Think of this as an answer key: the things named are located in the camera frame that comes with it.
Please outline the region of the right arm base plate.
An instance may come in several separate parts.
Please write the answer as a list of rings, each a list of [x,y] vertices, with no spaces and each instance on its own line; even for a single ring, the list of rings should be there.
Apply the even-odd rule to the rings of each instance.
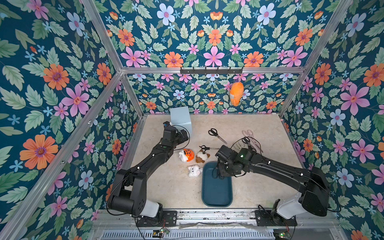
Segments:
[[[255,210],[255,219],[259,227],[296,227],[298,225],[294,217],[286,220],[278,214],[272,214],[271,210]]]

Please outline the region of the cream kitchen shears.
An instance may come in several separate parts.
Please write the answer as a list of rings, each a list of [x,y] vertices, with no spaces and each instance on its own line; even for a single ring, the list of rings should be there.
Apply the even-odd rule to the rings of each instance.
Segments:
[[[239,140],[236,143],[234,143],[234,145],[232,146],[232,149],[239,152],[244,147],[245,147],[245,144],[243,143],[243,141]]]

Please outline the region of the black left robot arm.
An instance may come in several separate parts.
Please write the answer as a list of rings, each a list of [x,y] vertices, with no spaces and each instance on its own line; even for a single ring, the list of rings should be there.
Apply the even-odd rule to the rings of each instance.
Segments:
[[[187,129],[165,126],[163,137],[146,158],[128,170],[117,172],[107,200],[107,210],[134,217],[161,218],[162,205],[147,199],[147,181],[170,159],[178,145],[189,140]]]

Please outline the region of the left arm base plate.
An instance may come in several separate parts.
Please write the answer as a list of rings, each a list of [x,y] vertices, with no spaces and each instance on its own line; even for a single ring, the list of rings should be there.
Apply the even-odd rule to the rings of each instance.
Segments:
[[[177,225],[177,211],[159,211],[154,218],[137,218],[138,227],[175,227]]]

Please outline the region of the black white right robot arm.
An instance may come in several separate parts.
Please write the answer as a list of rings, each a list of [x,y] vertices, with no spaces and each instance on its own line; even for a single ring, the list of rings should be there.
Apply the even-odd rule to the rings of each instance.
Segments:
[[[330,187],[325,174],[319,168],[292,167],[264,157],[252,149],[239,152],[222,146],[216,153],[218,170],[223,177],[235,177],[243,173],[260,174],[284,183],[297,191],[296,194],[278,199],[273,214],[286,220],[303,213],[318,217],[328,214]]]

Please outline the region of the small black thin scissors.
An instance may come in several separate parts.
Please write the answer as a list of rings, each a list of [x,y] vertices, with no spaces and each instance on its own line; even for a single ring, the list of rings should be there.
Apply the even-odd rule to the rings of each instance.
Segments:
[[[209,150],[219,150],[219,148],[207,147],[207,146],[205,146],[205,145],[201,145],[201,146],[200,146],[200,149],[201,149],[201,151],[203,151],[203,152],[206,152],[206,151],[209,151]]]

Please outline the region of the pink transparent scissors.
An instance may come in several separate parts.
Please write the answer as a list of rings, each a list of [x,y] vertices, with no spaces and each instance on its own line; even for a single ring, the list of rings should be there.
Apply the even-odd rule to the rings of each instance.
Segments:
[[[252,130],[242,130],[242,134],[244,137],[248,137],[252,141],[255,149],[258,149],[260,152],[262,151],[261,144],[258,140],[256,140]]]

